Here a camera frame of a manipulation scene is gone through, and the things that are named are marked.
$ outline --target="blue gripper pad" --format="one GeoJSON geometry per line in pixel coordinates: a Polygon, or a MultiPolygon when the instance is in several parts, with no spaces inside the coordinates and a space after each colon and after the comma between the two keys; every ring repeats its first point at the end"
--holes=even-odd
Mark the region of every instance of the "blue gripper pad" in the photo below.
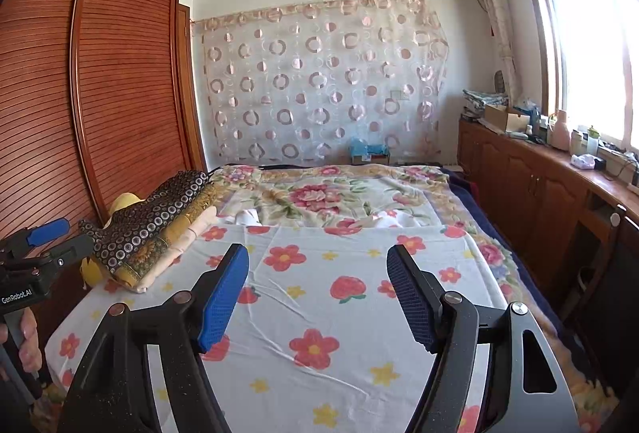
{"type": "Polygon", "coordinates": [[[240,244],[231,245],[217,269],[223,270],[222,278],[217,282],[204,306],[202,329],[197,337],[197,342],[204,352],[208,352],[214,344],[221,341],[229,324],[248,275],[247,249],[240,244]]]}
{"type": "Polygon", "coordinates": [[[408,326],[415,341],[426,347],[430,353],[435,354],[437,344],[437,335],[435,333],[435,318],[433,316],[433,308],[427,299],[417,288],[413,274],[407,266],[407,262],[411,262],[415,269],[413,272],[421,275],[421,271],[415,264],[414,260],[404,249],[400,251],[398,246],[389,249],[386,256],[386,271],[389,279],[397,294],[397,299],[404,312],[408,326]]]}

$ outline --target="sheer curtain with circle pattern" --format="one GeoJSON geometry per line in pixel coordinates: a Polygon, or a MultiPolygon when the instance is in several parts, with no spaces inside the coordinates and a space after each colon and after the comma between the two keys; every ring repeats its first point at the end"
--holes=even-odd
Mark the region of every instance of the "sheer curtain with circle pattern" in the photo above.
{"type": "Polygon", "coordinates": [[[346,162],[351,138],[387,145],[392,161],[437,157],[448,43],[428,0],[281,6],[200,21],[195,32],[208,158],[346,162]]]}

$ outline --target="floral bedsheet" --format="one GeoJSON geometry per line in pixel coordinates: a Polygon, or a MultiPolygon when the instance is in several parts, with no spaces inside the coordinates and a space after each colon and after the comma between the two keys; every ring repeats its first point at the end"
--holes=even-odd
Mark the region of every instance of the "floral bedsheet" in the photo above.
{"type": "MultiPolygon", "coordinates": [[[[505,308],[506,300],[475,241],[458,228],[331,230],[215,224],[147,293],[97,285],[49,340],[52,374],[69,387],[111,304],[160,304],[216,268],[232,243],[242,243],[250,258],[247,281],[223,339],[202,356],[231,430],[404,431],[434,356],[413,339],[388,278],[386,251],[403,244],[445,290],[461,291],[476,304],[505,308]]],[[[477,349],[459,433],[475,431],[488,351],[487,345],[477,349]]],[[[159,350],[152,346],[149,371],[162,431],[175,432],[159,350]]]]}
{"type": "Polygon", "coordinates": [[[570,350],[520,279],[512,253],[479,228],[438,168],[331,165],[259,170],[239,165],[216,170],[210,181],[216,186],[220,216],[255,208],[265,226],[324,227],[350,235],[362,229],[353,226],[362,219],[401,210],[413,216],[416,225],[444,224],[468,232],[507,301],[523,301],[533,312],[568,382],[582,429],[597,431],[618,404],[611,390],[575,368],[570,350]]]}

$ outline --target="stack of clothes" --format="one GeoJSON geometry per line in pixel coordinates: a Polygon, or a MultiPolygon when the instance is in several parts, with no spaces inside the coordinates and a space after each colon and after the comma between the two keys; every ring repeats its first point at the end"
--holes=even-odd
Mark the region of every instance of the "stack of clothes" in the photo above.
{"type": "Polygon", "coordinates": [[[468,121],[476,121],[484,117],[486,105],[508,105],[507,94],[480,93],[479,91],[463,90],[464,108],[461,117],[468,121]]]}

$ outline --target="finger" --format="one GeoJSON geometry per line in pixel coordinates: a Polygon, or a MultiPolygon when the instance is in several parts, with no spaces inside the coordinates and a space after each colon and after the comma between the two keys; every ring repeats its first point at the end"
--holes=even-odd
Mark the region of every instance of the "finger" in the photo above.
{"type": "Polygon", "coordinates": [[[20,329],[22,329],[22,334],[24,334],[25,339],[31,338],[31,336],[36,333],[36,317],[33,315],[33,311],[29,307],[24,309],[22,320],[20,321],[20,329]]]}
{"type": "Polygon", "coordinates": [[[33,334],[29,339],[25,339],[24,343],[20,346],[20,353],[18,356],[22,361],[22,366],[30,365],[37,359],[40,350],[38,349],[38,335],[33,334]]]}
{"type": "Polygon", "coordinates": [[[42,368],[42,352],[40,350],[36,351],[36,354],[31,358],[29,363],[23,364],[25,372],[37,372],[40,368],[42,368]]]}

